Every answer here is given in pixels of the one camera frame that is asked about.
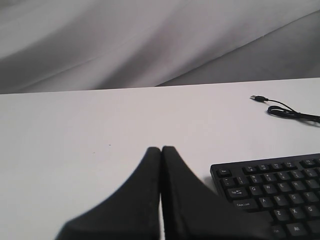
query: black rubber piece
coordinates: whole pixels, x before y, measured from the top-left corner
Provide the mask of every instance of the black rubber piece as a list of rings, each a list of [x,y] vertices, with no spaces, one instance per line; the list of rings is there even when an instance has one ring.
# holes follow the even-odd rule
[[[272,240],[268,222],[218,197],[174,147],[162,149],[161,202],[166,240]]]
[[[150,147],[107,200],[67,222],[57,240],[158,240],[161,151]]]

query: white tabletop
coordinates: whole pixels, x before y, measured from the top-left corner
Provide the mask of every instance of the white tabletop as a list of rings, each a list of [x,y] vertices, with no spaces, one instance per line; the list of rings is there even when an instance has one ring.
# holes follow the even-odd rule
[[[320,115],[319,89],[313,78],[0,95],[0,239],[53,239],[149,146],[175,146],[209,187],[211,164],[319,153],[319,127],[249,99]]]

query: white surface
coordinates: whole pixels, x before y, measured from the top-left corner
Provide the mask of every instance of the white surface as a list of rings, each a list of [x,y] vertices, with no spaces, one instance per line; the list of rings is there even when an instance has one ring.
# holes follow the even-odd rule
[[[0,239],[51,240],[112,194],[149,146],[210,165],[320,152],[320,128],[266,114],[263,95],[320,115],[320,78],[0,95]]]
[[[0,93],[153,87],[319,9],[320,0],[0,0]]]

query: usb cable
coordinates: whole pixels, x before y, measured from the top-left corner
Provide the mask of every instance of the usb cable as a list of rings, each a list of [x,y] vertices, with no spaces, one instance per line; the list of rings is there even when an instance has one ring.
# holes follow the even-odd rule
[[[261,102],[261,103],[274,102],[274,103],[278,103],[278,104],[281,104],[286,107],[286,108],[283,108],[280,106],[269,106],[267,112],[270,115],[277,116],[280,118],[286,118],[286,119],[296,119],[296,120],[301,120],[301,121],[320,123],[320,116],[309,115],[309,114],[297,112],[297,111],[293,110],[291,107],[289,107],[288,105],[286,105],[280,101],[271,100],[271,99],[268,99],[264,96],[254,96],[253,95],[250,98],[252,100],[257,101],[257,102]]]

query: black object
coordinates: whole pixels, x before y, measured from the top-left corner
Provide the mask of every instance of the black object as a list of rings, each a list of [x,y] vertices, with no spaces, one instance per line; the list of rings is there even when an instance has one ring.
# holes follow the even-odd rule
[[[218,173],[231,174],[221,170]],[[174,147],[164,147],[162,153],[149,148],[137,169],[113,195],[67,222],[56,239],[157,240],[160,193],[166,240],[273,239],[268,223],[272,217],[264,220],[267,212],[247,214],[214,194],[191,172]],[[240,201],[239,205],[248,208]]]
[[[210,172],[218,194],[238,209],[259,214],[271,223],[278,239],[320,239],[320,154],[215,164]],[[217,171],[230,172],[221,184]],[[238,178],[250,184],[243,186]],[[241,189],[249,195],[238,200],[230,191]]]
[[[268,99],[264,96],[255,96],[255,95],[251,96],[250,98],[252,100],[257,101],[257,102],[261,102],[261,103],[274,102],[274,103],[278,103],[278,104],[281,104],[286,107],[286,108],[283,108],[280,106],[269,106],[267,112],[270,115],[274,115],[274,116],[277,116],[280,118],[297,119],[297,120],[301,120],[301,121],[320,123],[320,116],[297,112],[297,111],[293,110],[291,107],[289,107],[288,105],[286,105],[280,101],[271,100],[271,99]]]

